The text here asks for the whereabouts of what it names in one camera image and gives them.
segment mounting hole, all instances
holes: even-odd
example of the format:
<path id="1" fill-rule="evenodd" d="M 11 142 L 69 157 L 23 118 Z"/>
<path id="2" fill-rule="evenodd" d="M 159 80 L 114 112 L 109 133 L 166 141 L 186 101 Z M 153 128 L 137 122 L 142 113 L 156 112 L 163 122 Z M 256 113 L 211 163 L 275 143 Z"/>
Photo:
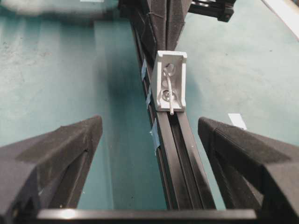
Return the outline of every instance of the mounting hole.
<path id="1" fill-rule="evenodd" d="M 168 63 L 164 69 L 164 75 L 166 76 L 165 72 L 167 72 L 169 74 L 169 76 L 173 76 L 174 73 L 176 72 L 176 67 L 174 66 L 174 64 L 172 63 Z"/>

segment green painted floor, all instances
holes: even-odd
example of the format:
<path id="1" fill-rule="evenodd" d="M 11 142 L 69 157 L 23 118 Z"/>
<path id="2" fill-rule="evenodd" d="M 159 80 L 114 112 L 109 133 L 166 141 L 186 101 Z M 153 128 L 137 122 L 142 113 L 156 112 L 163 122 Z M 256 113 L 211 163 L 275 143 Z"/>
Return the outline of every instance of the green painted floor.
<path id="1" fill-rule="evenodd" d="M 0 8 L 0 146 L 99 114 L 104 134 L 79 208 L 165 209 L 132 32 L 117 1 L 20 2 Z M 230 123 L 228 113 L 240 113 L 249 131 L 299 145 L 299 43 L 260 0 L 238 0 L 229 23 L 189 14 L 177 50 L 188 54 L 186 112 L 223 209 L 197 120 Z"/>

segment white tape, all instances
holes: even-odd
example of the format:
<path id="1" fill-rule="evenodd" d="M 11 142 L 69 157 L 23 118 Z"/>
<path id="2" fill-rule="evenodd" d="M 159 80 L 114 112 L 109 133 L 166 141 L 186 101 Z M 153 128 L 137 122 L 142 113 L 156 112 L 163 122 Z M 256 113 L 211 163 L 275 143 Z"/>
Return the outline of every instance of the white tape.
<path id="1" fill-rule="evenodd" d="M 242 119 L 241 114 L 239 114 L 239 113 L 229 113 L 228 116 L 229 116 L 229 118 L 232 121 L 234 126 L 242 128 L 244 130 L 247 130 L 246 124 L 245 124 L 244 120 Z"/>

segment black plastic part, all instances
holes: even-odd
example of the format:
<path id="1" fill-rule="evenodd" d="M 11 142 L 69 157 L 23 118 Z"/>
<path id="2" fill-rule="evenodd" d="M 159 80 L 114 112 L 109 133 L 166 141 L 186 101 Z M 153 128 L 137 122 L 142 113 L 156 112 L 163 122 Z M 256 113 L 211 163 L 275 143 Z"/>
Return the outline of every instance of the black plastic part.
<path id="1" fill-rule="evenodd" d="M 299 147 L 207 118 L 198 133 L 226 205 L 299 222 Z"/>
<path id="2" fill-rule="evenodd" d="M 216 17 L 219 21 L 229 22 L 234 14 L 236 0 L 192 0 L 189 13 Z"/>
<path id="3" fill-rule="evenodd" d="M 153 62 L 158 50 L 174 50 L 192 0 L 120 0 L 121 14 L 128 15 Z"/>
<path id="4" fill-rule="evenodd" d="M 17 224 L 257 224 L 276 223 L 266 213 L 254 210 L 42 210 L 35 219 L 22 219 Z"/>
<path id="5" fill-rule="evenodd" d="M 0 148 L 0 224 L 75 208 L 102 134 L 99 116 Z"/>

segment white corner bracket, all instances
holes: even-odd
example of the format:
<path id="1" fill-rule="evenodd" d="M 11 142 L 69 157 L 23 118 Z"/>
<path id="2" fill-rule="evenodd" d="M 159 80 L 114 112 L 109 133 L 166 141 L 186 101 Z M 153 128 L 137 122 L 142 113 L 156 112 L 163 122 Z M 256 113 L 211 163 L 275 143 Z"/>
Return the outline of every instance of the white corner bracket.
<path id="1" fill-rule="evenodd" d="M 187 54 L 178 51 L 157 52 L 151 78 L 152 95 L 157 111 L 171 115 L 185 111 Z"/>

